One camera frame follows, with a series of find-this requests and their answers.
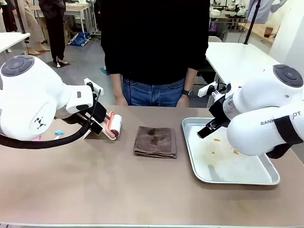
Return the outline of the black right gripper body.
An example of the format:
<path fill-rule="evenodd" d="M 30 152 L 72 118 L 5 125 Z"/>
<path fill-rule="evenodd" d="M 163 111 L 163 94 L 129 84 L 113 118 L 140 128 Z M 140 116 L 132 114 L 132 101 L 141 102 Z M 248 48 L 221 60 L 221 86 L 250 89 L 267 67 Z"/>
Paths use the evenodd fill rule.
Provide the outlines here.
<path fill-rule="evenodd" d="M 209 112 L 213 115 L 214 119 L 209 122 L 210 127 L 228 127 L 230 120 L 224 113 L 223 103 L 225 97 L 221 97 L 209 108 Z"/>

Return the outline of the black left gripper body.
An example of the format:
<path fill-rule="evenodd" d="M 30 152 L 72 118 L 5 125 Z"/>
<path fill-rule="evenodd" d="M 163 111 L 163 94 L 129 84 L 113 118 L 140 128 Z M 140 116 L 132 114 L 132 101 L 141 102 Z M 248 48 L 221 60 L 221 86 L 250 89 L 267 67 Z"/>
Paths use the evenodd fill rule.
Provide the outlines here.
<path fill-rule="evenodd" d="M 105 107 L 100 103 L 95 103 L 91 109 L 92 117 L 98 122 L 102 123 L 105 120 L 106 117 L 106 109 Z"/>

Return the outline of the person's right hand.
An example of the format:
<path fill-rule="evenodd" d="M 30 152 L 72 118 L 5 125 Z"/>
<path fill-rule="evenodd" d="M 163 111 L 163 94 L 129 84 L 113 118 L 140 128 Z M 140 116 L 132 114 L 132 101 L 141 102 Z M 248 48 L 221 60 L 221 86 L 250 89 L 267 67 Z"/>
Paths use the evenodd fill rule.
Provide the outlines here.
<path fill-rule="evenodd" d="M 123 95 L 115 95 L 115 103 L 120 106 L 128 106 L 128 103 Z"/>

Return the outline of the person's left hand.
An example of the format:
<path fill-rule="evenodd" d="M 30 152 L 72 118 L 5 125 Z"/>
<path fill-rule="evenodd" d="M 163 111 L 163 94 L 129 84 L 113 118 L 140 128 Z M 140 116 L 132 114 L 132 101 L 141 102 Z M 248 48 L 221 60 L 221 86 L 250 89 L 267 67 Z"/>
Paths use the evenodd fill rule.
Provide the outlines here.
<path fill-rule="evenodd" d="M 178 108 L 188 108 L 189 107 L 189 98 L 186 95 L 182 95 L 178 100 L 176 107 Z"/>

